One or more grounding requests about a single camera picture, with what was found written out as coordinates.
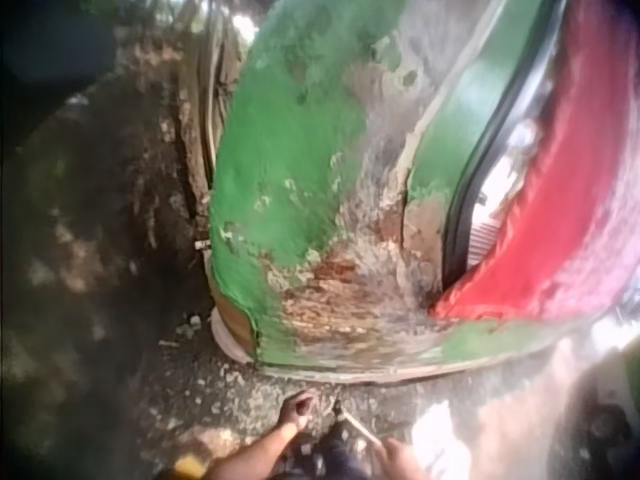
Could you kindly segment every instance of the hand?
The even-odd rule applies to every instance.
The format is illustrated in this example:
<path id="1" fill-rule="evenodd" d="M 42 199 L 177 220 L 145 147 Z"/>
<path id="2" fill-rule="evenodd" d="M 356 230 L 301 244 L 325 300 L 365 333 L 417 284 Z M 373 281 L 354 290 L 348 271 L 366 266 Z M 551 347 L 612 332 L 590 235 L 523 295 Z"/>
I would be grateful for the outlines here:
<path id="1" fill-rule="evenodd" d="M 296 433 L 301 432 L 311 419 L 311 405 L 317 397 L 315 390 L 304 390 L 287 398 L 280 409 L 278 426 L 293 425 Z"/>
<path id="2" fill-rule="evenodd" d="M 387 480 L 426 480 L 427 476 L 409 445 L 388 438 L 382 441 L 382 445 L 373 445 L 373 451 Z"/>

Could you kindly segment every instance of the person's hand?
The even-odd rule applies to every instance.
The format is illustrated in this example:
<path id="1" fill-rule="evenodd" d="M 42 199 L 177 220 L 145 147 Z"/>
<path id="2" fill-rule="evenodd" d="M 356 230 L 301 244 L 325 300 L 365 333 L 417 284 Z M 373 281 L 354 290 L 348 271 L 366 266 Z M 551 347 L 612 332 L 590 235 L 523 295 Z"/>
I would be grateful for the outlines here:
<path id="1" fill-rule="evenodd" d="M 315 390 L 304 390 L 287 398 L 280 409 L 278 426 L 293 425 L 296 433 L 304 430 L 311 419 L 311 405 L 317 397 Z"/>
<path id="2" fill-rule="evenodd" d="M 373 445 L 373 451 L 387 480 L 426 480 L 413 449 L 392 438 Z"/>

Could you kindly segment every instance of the ground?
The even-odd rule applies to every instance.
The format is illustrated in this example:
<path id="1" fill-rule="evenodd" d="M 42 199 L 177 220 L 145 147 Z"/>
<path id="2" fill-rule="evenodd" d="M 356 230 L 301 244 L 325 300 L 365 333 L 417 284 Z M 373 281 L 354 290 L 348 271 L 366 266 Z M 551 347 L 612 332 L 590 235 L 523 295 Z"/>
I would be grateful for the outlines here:
<path id="1" fill-rule="evenodd" d="M 17 477 L 150 479 L 186 451 L 224 456 L 309 386 L 233 364 L 212 339 L 166 73 L 105 78 L 3 159 L 3 469 Z M 474 480 L 545 478 L 592 354 L 577 334 L 476 371 L 315 384 L 312 429 L 340 397 L 377 435 L 422 432 L 424 459 L 444 452 Z"/>

